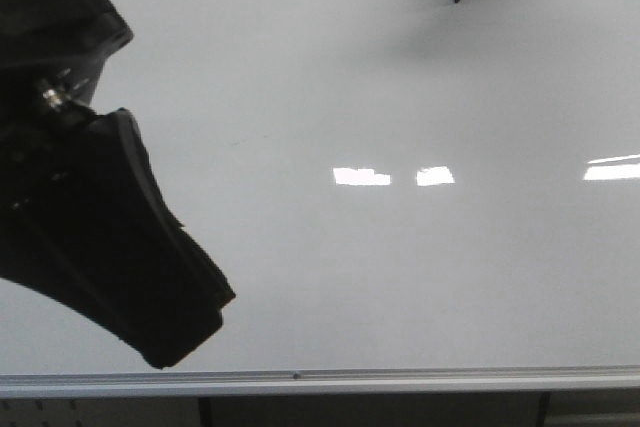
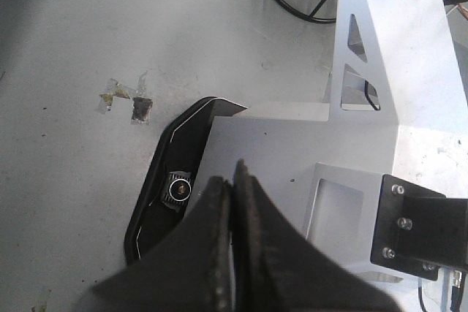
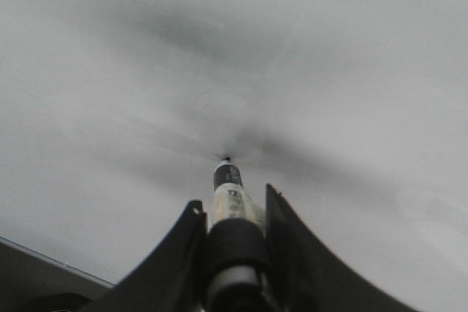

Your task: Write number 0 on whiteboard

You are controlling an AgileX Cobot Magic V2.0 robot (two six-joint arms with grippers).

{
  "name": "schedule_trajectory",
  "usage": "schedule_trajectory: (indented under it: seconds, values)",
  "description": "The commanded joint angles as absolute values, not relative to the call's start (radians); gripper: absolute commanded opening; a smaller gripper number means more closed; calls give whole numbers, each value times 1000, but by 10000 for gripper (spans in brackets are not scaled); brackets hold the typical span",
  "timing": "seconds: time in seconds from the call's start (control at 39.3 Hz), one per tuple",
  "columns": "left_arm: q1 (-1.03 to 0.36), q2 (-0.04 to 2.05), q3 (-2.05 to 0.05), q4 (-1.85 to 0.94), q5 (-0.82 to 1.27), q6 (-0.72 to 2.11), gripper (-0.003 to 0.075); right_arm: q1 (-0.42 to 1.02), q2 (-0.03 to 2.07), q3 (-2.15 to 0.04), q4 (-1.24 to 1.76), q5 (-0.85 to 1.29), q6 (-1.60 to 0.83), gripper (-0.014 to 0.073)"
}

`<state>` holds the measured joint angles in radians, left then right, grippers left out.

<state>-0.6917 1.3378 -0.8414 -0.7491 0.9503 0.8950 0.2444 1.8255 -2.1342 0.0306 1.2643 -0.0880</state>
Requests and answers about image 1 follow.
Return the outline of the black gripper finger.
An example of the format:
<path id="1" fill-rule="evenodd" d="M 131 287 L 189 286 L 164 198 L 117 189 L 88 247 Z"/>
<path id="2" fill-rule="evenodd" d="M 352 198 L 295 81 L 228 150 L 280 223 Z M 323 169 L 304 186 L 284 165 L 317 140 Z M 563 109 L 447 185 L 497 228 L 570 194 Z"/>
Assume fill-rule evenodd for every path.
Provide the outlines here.
<path id="1" fill-rule="evenodd" d="M 214 335 L 235 296 L 167 207 L 125 109 L 2 127 L 1 276 L 158 369 Z"/>

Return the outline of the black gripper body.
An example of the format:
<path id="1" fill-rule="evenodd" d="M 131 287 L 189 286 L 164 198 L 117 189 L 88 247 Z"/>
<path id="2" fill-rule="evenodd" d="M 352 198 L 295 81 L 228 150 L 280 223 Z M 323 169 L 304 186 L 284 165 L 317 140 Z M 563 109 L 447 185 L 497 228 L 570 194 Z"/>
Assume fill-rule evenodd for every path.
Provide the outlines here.
<path id="1" fill-rule="evenodd" d="M 91 107 L 133 33 L 110 0 L 1 0 L 1 144 L 42 147 L 130 115 Z"/>

